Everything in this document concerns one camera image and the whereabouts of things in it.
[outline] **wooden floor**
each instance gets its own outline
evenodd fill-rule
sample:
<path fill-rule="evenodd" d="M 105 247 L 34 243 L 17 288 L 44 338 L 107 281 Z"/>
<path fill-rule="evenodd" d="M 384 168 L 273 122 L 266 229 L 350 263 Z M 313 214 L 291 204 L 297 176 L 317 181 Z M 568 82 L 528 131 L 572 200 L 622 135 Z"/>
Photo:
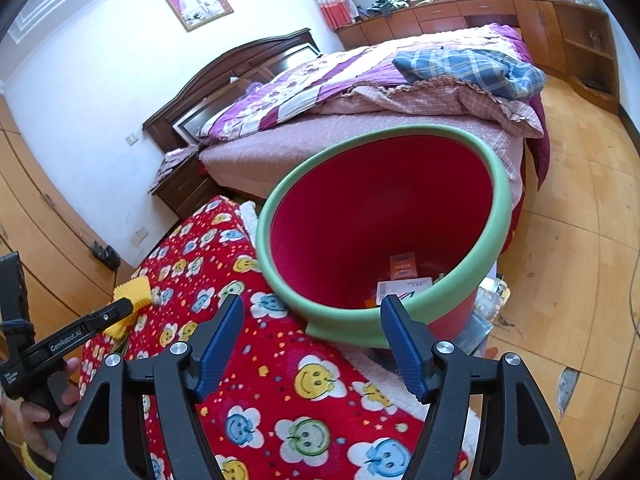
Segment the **wooden floor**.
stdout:
<path fill-rule="evenodd" d="M 597 478 L 640 412 L 640 159 L 620 120 L 549 78 L 551 167 L 498 261 L 511 288 L 490 339 L 520 354 L 559 421 L 579 479 Z M 565 368 L 580 372 L 561 415 Z"/>

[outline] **small box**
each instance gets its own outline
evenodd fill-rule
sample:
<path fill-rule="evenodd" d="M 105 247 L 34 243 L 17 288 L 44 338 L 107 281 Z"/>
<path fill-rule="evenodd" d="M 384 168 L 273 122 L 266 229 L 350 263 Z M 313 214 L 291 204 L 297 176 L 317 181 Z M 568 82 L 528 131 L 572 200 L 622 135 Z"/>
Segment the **small box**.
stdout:
<path fill-rule="evenodd" d="M 390 256 L 389 267 L 392 280 L 405 280 L 407 278 L 418 277 L 418 272 L 415 269 L 415 253 L 403 253 Z"/>
<path fill-rule="evenodd" d="M 433 280 L 431 278 L 413 278 L 410 280 L 378 282 L 378 286 L 376 287 L 376 305 L 380 305 L 387 294 L 395 294 L 400 298 L 400 301 L 402 301 L 418 294 L 419 292 L 427 290 L 431 285 L 433 285 Z"/>

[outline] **blue plaid blanket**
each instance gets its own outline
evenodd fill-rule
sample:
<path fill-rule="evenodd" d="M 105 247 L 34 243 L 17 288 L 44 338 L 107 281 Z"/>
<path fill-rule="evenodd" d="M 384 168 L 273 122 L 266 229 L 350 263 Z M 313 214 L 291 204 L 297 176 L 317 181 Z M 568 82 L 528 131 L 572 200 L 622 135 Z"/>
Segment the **blue plaid blanket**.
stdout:
<path fill-rule="evenodd" d="M 510 100 L 532 98 L 546 82 L 542 70 L 495 50 L 439 48 L 399 52 L 393 64 L 411 84 L 449 75 Z"/>

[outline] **picture frame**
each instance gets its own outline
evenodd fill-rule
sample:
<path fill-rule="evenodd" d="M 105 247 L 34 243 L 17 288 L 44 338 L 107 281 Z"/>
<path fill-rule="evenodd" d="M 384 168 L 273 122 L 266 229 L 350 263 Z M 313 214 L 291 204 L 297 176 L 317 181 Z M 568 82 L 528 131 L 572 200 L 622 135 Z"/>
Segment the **picture frame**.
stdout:
<path fill-rule="evenodd" d="M 234 12 L 227 0 L 165 0 L 187 32 Z"/>

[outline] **mattress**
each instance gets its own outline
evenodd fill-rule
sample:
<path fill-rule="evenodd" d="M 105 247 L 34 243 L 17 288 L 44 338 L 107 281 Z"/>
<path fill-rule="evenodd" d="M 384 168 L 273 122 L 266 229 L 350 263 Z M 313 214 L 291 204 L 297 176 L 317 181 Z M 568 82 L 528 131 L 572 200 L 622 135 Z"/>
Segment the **mattress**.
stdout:
<path fill-rule="evenodd" d="M 272 129 L 211 146 L 200 153 L 200 160 L 220 186 L 267 198 L 287 173 L 325 148 L 369 132 L 411 124 L 453 126 L 484 140 L 502 161 L 510 182 L 511 208 L 516 207 L 522 196 L 524 139 L 508 134 L 498 123 L 473 116 L 305 114 Z"/>

